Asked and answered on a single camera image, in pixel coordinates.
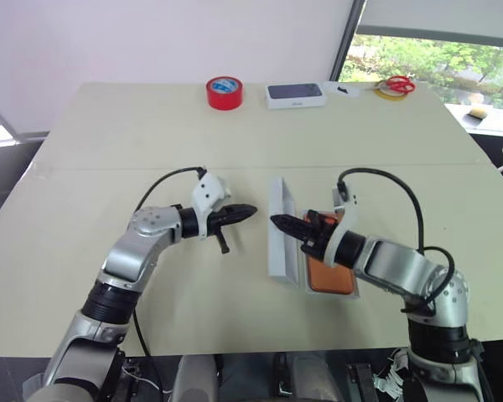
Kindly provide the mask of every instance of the yellow object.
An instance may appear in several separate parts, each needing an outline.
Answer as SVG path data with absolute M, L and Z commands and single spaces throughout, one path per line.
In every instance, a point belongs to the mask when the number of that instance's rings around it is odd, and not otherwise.
M 395 101 L 400 101 L 400 100 L 406 98 L 407 95 L 408 95 L 408 94 L 403 94 L 403 95 L 400 95 L 400 96 L 392 96 L 392 95 L 385 94 L 379 88 L 375 89 L 375 94 L 377 94 L 381 98 L 388 99 L 389 101 L 394 101 L 394 100 Z
M 488 116 L 488 112 L 482 107 L 474 107 L 468 114 L 481 120 Z

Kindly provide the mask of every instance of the green foliage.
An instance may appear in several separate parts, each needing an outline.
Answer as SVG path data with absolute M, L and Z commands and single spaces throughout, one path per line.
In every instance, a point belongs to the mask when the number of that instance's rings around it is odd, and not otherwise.
M 355 35 L 340 81 L 378 81 L 392 75 L 427 81 L 445 103 L 470 103 L 482 94 L 503 108 L 503 48 Z

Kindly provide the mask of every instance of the white bracket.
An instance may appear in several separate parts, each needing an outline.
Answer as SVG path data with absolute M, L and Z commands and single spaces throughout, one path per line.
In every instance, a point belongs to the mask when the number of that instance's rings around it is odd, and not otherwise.
M 333 268 L 337 265 L 334 259 L 341 240 L 345 236 L 345 233 L 358 221 L 358 202 L 356 196 L 350 191 L 348 186 L 346 186 L 346 193 L 348 194 L 346 201 L 341 198 L 337 188 L 334 188 L 332 193 L 334 195 L 334 211 L 336 213 L 343 211 L 343 218 L 335 228 L 334 233 L 332 233 L 332 237 L 329 238 L 326 251 L 324 252 L 324 263 Z
M 206 173 L 195 186 L 192 192 L 192 208 L 198 220 L 198 236 L 200 239 L 207 237 L 207 219 L 218 209 L 224 199 L 231 196 L 226 187 L 226 182 L 212 173 Z

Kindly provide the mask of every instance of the red tape roll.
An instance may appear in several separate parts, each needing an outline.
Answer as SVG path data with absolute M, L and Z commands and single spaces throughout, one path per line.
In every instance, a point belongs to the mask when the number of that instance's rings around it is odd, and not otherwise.
M 242 103 L 242 83 L 233 77 L 215 77 L 207 82 L 207 101 L 220 111 L 236 109 Z

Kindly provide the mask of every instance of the screen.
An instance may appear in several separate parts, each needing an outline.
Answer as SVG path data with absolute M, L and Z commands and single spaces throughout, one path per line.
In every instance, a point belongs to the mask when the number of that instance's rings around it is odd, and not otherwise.
M 269 85 L 268 94 L 272 99 L 286 99 L 321 96 L 322 92 L 317 84 L 291 84 Z

